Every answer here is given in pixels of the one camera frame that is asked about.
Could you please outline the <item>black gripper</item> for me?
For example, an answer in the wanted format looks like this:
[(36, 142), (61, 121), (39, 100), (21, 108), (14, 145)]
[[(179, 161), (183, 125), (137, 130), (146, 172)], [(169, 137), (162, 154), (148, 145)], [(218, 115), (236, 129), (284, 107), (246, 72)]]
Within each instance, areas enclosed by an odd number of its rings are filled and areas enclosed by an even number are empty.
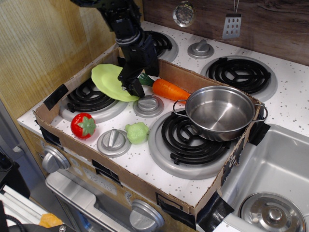
[(145, 93), (138, 75), (145, 70), (147, 75), (159, 76), (159, 61), (153, 38), (150, 33), (142, 32), (134, 43), (121, 45), (125, 56), (125, 65), (118, 79), (123, 90), (132, 96), (144, 97)]

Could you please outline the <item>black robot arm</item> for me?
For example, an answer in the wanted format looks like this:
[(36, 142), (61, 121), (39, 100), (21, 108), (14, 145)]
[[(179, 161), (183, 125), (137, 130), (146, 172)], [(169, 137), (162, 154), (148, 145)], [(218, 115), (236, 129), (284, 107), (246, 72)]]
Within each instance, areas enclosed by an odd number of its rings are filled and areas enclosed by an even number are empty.
[(138, 80), (142, 71), (159, 75), (159, 62), (151, 34), (141, 28), (140, 8), (132, 0), (73, 0), (79, 7), (95, 8), (102, 15), (110, 31), (115, 33), (125, 63), (118, 80), (130, 95), (143, 97)]

